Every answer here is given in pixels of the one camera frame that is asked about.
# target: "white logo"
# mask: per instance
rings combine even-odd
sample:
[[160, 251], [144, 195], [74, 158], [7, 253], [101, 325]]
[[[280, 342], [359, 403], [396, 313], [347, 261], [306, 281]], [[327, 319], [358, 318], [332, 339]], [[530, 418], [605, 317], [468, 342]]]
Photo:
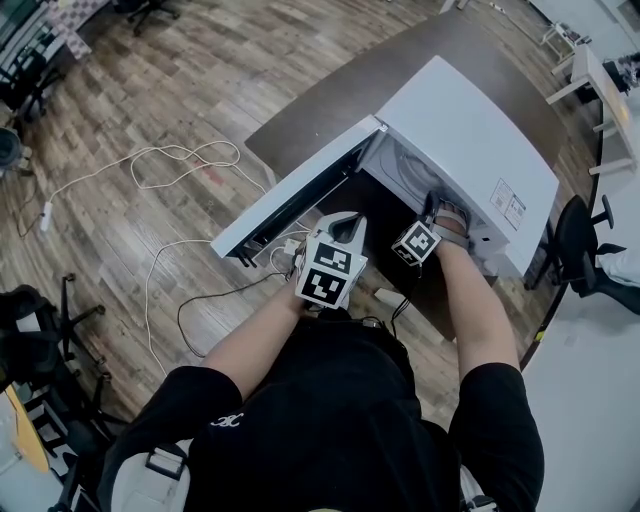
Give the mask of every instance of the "white logo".
[[211, 422], [212, 427], [237, 427], [240, 423], [234, 423], [235, 420], [244, 416], [244, 413], [240, 414], [232, 414], [231, 416], [223, 416], [222, 418], [218, 418], [216, 423], [215, 421]]

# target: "table leg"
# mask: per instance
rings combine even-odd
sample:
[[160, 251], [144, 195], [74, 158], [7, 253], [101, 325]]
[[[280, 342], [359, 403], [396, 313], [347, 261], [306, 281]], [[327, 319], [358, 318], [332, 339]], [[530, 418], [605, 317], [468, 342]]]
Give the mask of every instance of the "table leg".
[[572, 93], [576, 89], [580, 89], [580, 87], [582, 87], [583, 85], [585, 85], [587, 83], [589, 83], [589, 79], [587, 77], [582, 77], [582, 78], [576, 80], [575, 82], [570, 83], [566, 87], [563, 87], [562, 89], [560, 89], [555, 94], [552, 94], [551, 96], [549, 96], [547, 98], [547, 103], [549, 105], [551, 105], [551, 104], [555, 103], [556, 101], [558, 101], [560, 98], [563, 98], [567, 94]]
[[613, 162], [592, 167], [589, 169], [589, 174], [593, 176], [594, 174], [606, 174], [609, 172], [621, 171], [633, 165], [634, 163], [631, 158], [621, 158], [620, 160], [614, 160]]

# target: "white appliance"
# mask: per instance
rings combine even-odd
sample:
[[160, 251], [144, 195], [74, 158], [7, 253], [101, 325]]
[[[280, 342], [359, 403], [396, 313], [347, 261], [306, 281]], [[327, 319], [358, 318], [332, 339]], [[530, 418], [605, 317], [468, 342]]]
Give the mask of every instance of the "white appliance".
[[[472, 255], [485, 274], [501, 276], [526, 272], [558, 188], [549, 166], [511, 120], [434, 57], [375, 115], [291, 172], [211, 246], [221, 257], [246, 263], [363, 171], [418, 214], [432, 188], [465, 208]], [[406, 227], [398, 226], [398, 234]]]

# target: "white table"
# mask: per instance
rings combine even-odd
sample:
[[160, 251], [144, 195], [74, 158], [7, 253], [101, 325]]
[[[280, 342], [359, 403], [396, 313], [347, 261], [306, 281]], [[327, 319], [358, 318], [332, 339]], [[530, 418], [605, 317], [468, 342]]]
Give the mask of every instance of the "white table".
[[571, 83], [549, 96], [547, 103], [551, 105], [586, 84], [591, 84], [610, 115], [610, 121], [594, 127], [594, 131], [604, 130], [604, 136], [617, 132], [627, 153], [623, 158], [592, 167], [589, 174], [613, 172], [630, 167], [635, 170], [640, 162], [640, 140], [631, 112], [613, 80], [587, 45], [576, 48]]

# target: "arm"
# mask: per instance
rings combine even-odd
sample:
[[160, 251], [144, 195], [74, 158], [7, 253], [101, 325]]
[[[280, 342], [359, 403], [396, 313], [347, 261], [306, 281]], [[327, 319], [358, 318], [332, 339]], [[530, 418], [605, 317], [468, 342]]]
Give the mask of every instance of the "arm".
[[460, 381], [485, 363], [506, 363], [519, 370], [515, 338], [504, 307], [467, 251], [442, 240], [435, 252], [447, 283]]
[[304, 301], [296, 297], [295, 275], [266, 304], [225, 336], [202, 361], [240, 390], [243, 400], [267, 375], [300, 319]]

